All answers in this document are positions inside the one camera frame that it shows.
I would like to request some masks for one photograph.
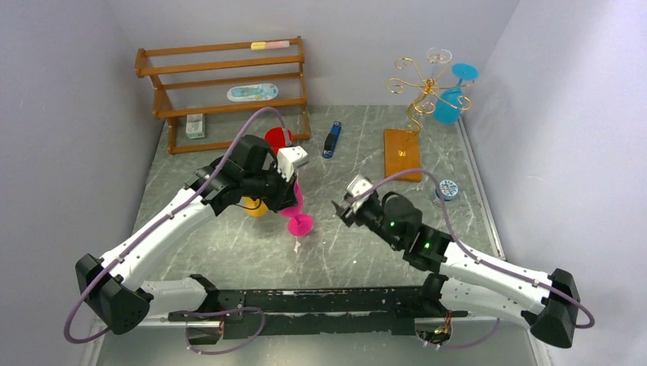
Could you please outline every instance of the marble countertop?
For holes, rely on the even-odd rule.
[[[309,106],[311,139],[299,142],[310,154],[310,163],[299,169],[304,192],[304,213],[314,218],[314,229],[299,239],[287,231],[288,220],[276,213],[250,217],[244,209],[227,208],[218,218],[191,233],[164,259],[149,280],[175,280],[194,273],[204,275],[219,288],[319,288],[398,286],[422,284],[426,277],[402,260],[374,233],[364,227],[347,228],[335,216],[330,201],[340,202],[346,186],[359,173],[373,182],[384,178],[384,129],[405,128],[405,106]],[[302,131],[296,108],[281,109],[288,127]],[[180,124],[178,145],[231,140],[250,112],[207,117],[207,138],[188,140]],[[343,129],[332,159],[321,157],[324,139],[335,120]],[[278,125],[267,114],[248,133],[264,136]],[[433,120],[424,123],[420,136],[423,167],[440,180],[452,179],[459,197],[448,204],[459,238],[483,252],[494,254],[491,234],[478,189],[474,186],[462,139],[455,125]],[[168,130],[164,127],[135,229],[164,208],[194,170],[217,158],[221,151],[193,152],[171,156],[166,151]],[[433,183],[392,182],[381,194],[394,190],[411,199],[423,211],[423,221],[446,231],[439,207],[431,202]]]

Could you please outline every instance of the cable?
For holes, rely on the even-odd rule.
[[[470,343],[465,343],[464,345],[443,345],[440,348],[441,349],[448,349],[448,350],[456,350],[456,349],[471,348],[471,347],[474,347],[476,345],[480,345],[481,343],[483,343],[483,342],[487,341],[488,339],[490,339],[490,337],[492,337],[497,332],[497,330],[499,329],[500,324],[501,324],[501,319],[497,318],[497,321],[496,321],[496,323],[494,323],[494,327],[492,327],[492,330],[488,334],[481,337],[480,339],[477,339],[477,340],[475,340],[473,342],[470,342]]]
[[[239,313],[241,311],[254,311],[257,313],[261,314],[261,324],[259,325],[259,328],[256,330],[256,333],[254,333],[251,337],[249,337],[245,342],[240,343],[239,345],[235,345],[232,348],[224,349],[223,351],[202,351],[200,349],[197,349],[193,345],[191,345],[191,341],[189,340],[188,337],[188,328],[185,331],[185,338],[186,338],[186,349],[189,351],[193,351],[199,355],[224,355],[225,353],[230,353],[234,352],[236,350],[241,349],[242,347],[245,347],[251,342],[254,342],[256,338],[261,334],[261,331],[265,327],[265,322],[266,322],[266,315],[265,313],[258,307],[241,307],[237,309],[231,309],[231,310],[224,310],[224,311],[217,311],[215,313],[196,313],[193,311],[179,311],[178,313],[185,314],[185,315],[190,315],[190,316],[198,316],[201,318],[208,318],[212,316],[223,316],[231,313]]]
[[[358,201],[358,200],[368,196],[369,194],[373,193],[378,188],[380,188],[382,185],[385,185],[386,183],[388,183],[388,182],[390,182],[390,181],[392,181],[392,180],[394,180],[396,178],[399,178],[402,175],[407,175],[407,174],[411,174],[411,173],[422,173],[422,174],[427,175],[433,181],[434,185],[436,186],[436,189],[438,191],[441,191],[440,190],[440,184],[439,184],[438,180],[433,176],[433,174],[431,172],[429,172],[429,171],[427,171],[425,169],[407,169],[407,170],[403,170],[402,172],[395,173],[395,174],[391,175],[390,177],[382,179],[378,184],[373,185],[373,187],[371,187],[371,189],[369,189],[366,192],[360,194],[359,196],[356,196],[356,197],[353,197],[352,199],[350,199],[350,203]],[[445,196],[443,194],[439,194],[439,196],[440,196],[440,205],[441,205],[441,208],[443,209],[443,218],[445,219],[445,224],[447,225],[447,230],[449,231],[449,234],[452,236],[452,239],[454,240],[456,245],[459,246],[459,248],[465,253],[465,255],[467,255],[469,258],[472,258],[472,259],[475,260],[476,255],[473,254],[472,252],[470,252],[465,247],[465,245],[459,240],[458,236],[456,235],[456,232],[454,231],[452,223],[449,221],[449,212],[447,211],[447,206],[445,204]],[[535,284],[534,279],[532,279],[530,277],[527,277],[527,276],[524,276],[522,274],[514,273],[512,271],[507,270],[506,268],[499,267],[498,265],[495,265],[494,263],[486,262],[486,261],[483,261],[483,260],[481,260],[480,263],[485,265],[486,267],[494,269],[495,271],[499,271],[501,273],[504,273],[506,275],[509,275],[509,276],[512,276],[512,277],[514,277],[516,279],[519,279],[521,281],[525,281],[525,282],[528,282],[530,284]],[[579,310],[582,310],[582,313],[584,313],[584,314],[586,314],[586,316],[588,316],[589,323],[587,323],[587,324],[575,324],[575,328],[587,329],[587,328],[591,328],[591,327],[593,327],[595,325],[595,318],[593,317],[593,314],[589,311],[589,309],[584,307],[584,305],[582,305],[579,301],[577,301],[576,299],[574,299],[571,296],[568,296],[563,291],[561,291],[561,290],[559,290],[557,288],[554,288],[553,286],[544,284],[542,282],[539,282],[538,285],[541,288],[545,289],[545,290],[548,290],[548,291],[550,291],[550,292],[552,292],[554,294],[559,295],[562,299],[567,300],[569,303],[572,303]],[[497,324],[494,326],[494,331],[496,330],[496,328],[498,328],[498,322],[499,321],[500,320],[497,319]],[[494,333],[493,332],[488,333],[484,337],[484,339],[490,338],[491,334],[494,334]],[[479,339],[478,341],[475,341],[473,343],[475,343],[475,345],[480,344],[481,340]]]
[[[81,293],[81,296],[79,297],[79,299],[76,301],[76,303],[72,307],[72,311],[69,312],[69,315],[67,316],[67,319],[65,321],[65,326],[63,327],[63,335],[65,336],[65,339],[66,339],[67,342],[77,344],[77,345],[82,344],[82,343],[87,343],[87,342],[94,341],[95,339],[103,336],[105,333],[108,332],[109,328],[105,328],[105,329],[101,330],[100,332],[98,332],[98,333],[96,333],[94,335],[91,335],[91,336],[89,336],[87,338],[77,339],[77,338],[74,338],[72,336],[72,334],[70,333],[70,329],[72,328],[72,321],[74,320],[74,316],[76,316],[76,313],[79,312],[79,308],[81,307],[81,305],[83,305],[83,302],[88,297],[90,292],[92,292],[95,289],[98,282],[108,272],[112,271],[112,269],[115,266],[117,266],[117,264],[119,263],[119,261],[121,259],[125,258],[126,255],[128,255],[133,249],[135,249],[135,247],[137,247],[148,235],[150,235],[153,231],[155,231],[155,229],[157,229],[160,225],[162,225],[168,219],[173,218],[173,216],[175,216],[179,211],[184,210],[195,198],[200,196],[200,194],[207,188],[207,186],[211,183],[211,181],[213,181],[214,178],[218,175],[218,173],[220,173],[220,171],[222,170],[225,162],[227,162],[227,160],[231,156],[231,153],[233,152],[233,148],[238,144],[240,139],[243,138],[243,134],[245,133],[245,131],[247,131],[249,126],[252,124],[252,122],[260,114],[263,114],[263,113],[265,113],[267,111],[276,114],[276,117],[278,118],[278,122],[281,124],[281,128],[283,129],[283,135],[285,137],[285,141],[288,141],[288,146],[291,145],[291,143],[289,142],[290,139],[288,137],[288,128],[285,125],[285,121],[283,121],[283,117],[281,116],[281,114],[276,109],[271,108],[271,107],[264,107],[264,108],[261,108],[261,109],[257,110],[256,112],[254,112],[254,114],[252,114],[252,116],[249,117],[249,120],[247,120],[247,122],[245,122],[245,124],[240,129],[240,131],[238,132],[236,137],[233,138],[233,141],[231,142],[231,145],[229,146],[229,148],[227,148],[227,151],[225,151],[222,159],[220,160],[220,162],[216,166],[214,172],[209,176],[209,179],[207,179],[207,181],[205,181],[204,184],[201,185],[200,188],[198,188],[198,190],[188,200],[186,200],[185,202],[183,202],[182,204],[177,206],[175,209],[171,210],[171,212],[169,212],[167,215],[159,218],[157,221],[154,221],[153,224],[151,224],[148,228],[146,228],[146,230],[144,230],[138,237],[136,237],[133,240],[133,242],[129,246],[127,246],[126,249],[124,249],[123,252],[121,252],[119,254],[119,256],[117,258],[113,259],[112,262],[110,262],[107,266],[105,266],[103,268],[103,270],[101,270],[101,272],[99,272],[97,274],[97,276],[90,282],[88,287]]]

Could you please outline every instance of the wooden board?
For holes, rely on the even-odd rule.
[[[406,169],[420,168],[420,145],[418,136],[406,143],[404,156],[401,150],[411,132],[405,130],[385,130],[385,176],[391,176]],[[397,181],[422,181],[421,173],[403,175]]]

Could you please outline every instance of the gold wire rack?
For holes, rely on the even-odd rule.
[[[436,104],[438,102],[445,103],[451,108],[455,108],[460,111],[467,111],[472,107],[472,101],[470,101],[470,99],[463,94],[458,96],[458,105],[456,105],[446,101],[438,93],[438,91],[440,90],[465,88],[474,84],[474,81],[454,86],[441,86],[438,83],[445,71],[449,68],[450,62],[452,61],[452,53],[442,48],[433,47],[427,51],[427,60],[433,65],[443,65],[443,68],[440,70],[440,73],[438,75],[432,74],[431,77],[425,79],[422,75],[422,72],[420,72],[420,68],[418,68],[415,60],[409,57],[402,57],[395,61],[395,68],[404,70],[407,68],[407,64],[412,64],[416,69],[418,77],[420,77],[420,84],[407,82],[400,78],[390,78],[386,82],[386,88],[394,94],[400,94],[404,92],[404,85],[408,85],[420,90],[420,95],[414,100],[413,103],[411,103],[411,105],[409,105],[409,108],[407,109],[407,116],[409,117],[409,120],[414,122],[415,125],[410,124],[407,126],[407,131],[409,131],[410,136],[405,140],[404,145],[401,147],[401,149],[399,149],[399,156],[406,156],[407,145],[422,131],[423,125],[419,121],[420,117],[425,114],[432,114],[436,110]],[[436,103],[434,103],[433,101],[425,101],[430,95],[436,97]]]

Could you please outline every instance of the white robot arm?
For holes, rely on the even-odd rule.
[[[273,163],[263,169],[268,157]],[[104,263],[118,260],[85,299],[113,333],[130,331],[146,316],[210,309],[217,304],[217,288],[200,275],[180,281],[145,281],[175,245],[198,226],[214,219],[230,205],[238,204],[243,196],[260,199],[275,212],[296,205],[296,169],[307,164],[305,150],[291,146],[280,149],[275,156],[264,140],[247,135],[208,188],[172,215],[174,208],[195,195],[221,159],[196,171],[171,202],[132,237],[99,258],[88,254],[76,263],[79,288],[83,292],[104,269]],[[125,258],[120,257],[135,238],[169,213],[172,218],[145,236]]]
[[[578,307],[555,296],[557,288],[579,302],[573,277],[556,269],[552,274],[504,262],[422,223],[422,213],[408,199],[388,192],[380,200],[373,184],[358,175],[347,187],[346,207],[333,204],[347,225],[367,226],[416,269],[430,271],[425,285],[439,311],[460,309],[519,324],[551,345],[572,344]],[[532,283],[521,278],[531,278]]]

